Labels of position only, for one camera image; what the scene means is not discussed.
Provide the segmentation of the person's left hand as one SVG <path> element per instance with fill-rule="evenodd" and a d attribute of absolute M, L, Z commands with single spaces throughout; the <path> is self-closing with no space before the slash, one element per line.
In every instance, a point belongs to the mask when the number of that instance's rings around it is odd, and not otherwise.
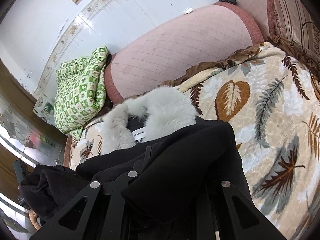
<path fill-rule="evenodd" d="M 38 215 L 36 214 L 36 212 L 30 209 L 30 210 L 28 210 L 28 215 L 29 215 L 29 219 L 30 219 L 31 223 L 33 224 L 34 228 L 37 231 L 40 230 L 41 226 L 37 220 Z"/>

